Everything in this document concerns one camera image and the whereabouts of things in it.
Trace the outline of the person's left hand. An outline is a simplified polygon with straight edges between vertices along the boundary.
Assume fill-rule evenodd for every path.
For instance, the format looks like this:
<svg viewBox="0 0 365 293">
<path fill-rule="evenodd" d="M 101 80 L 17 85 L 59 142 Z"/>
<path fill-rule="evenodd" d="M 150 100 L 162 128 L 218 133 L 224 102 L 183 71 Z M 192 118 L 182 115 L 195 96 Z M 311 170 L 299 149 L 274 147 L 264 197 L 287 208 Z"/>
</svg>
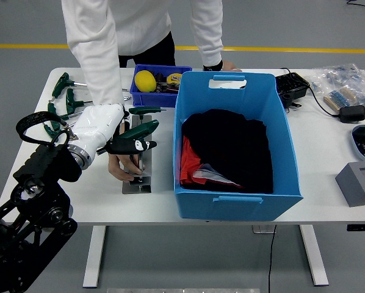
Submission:
<svg viewBox="0 0 365 293">
<path fill-rule="evenodd" d="M 236 65 L 229 61 L 229 60 L 223 60 L 223 71 L 227 72 L 241 72 L 242 70 L 240 68 L 237 68 Z"/>
</svg>

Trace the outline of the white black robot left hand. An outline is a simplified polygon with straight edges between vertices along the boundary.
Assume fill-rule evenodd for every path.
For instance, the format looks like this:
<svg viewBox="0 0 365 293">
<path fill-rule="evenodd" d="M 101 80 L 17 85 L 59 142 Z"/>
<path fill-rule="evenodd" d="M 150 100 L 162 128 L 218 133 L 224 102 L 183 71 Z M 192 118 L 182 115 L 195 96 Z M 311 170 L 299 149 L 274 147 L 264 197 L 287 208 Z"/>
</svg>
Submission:
<svg viewBox="0 0 365 293">
<path fill-rule="evenodd" d="M 72 155 L 93 160 L 96 151 L 102 147 L 109 154 L 132 155 L 150 150 L 157 146 L 154 141 L 139 139 L 113 138 L 116 128 L 124 117 L 122 104 L 105 104 L 86 107 L 73 126 L 76 138 L 69 142 Z"/>
</svg>

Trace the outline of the person's right hand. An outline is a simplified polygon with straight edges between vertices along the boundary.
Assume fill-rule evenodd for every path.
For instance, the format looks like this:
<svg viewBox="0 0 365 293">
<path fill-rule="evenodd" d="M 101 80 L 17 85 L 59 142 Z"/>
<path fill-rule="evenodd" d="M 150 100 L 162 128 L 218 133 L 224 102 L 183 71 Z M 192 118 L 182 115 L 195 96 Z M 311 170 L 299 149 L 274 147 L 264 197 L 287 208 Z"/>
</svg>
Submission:
<svg viewBox="0 0 365 293">
<path fill-rule="evenodd" d="M 134 180 L 132 174 L 142 174 L 139 168 L 139 156 L 109 154 L 108 171 L 116 179 L 128 183 Z"/>
</svg>

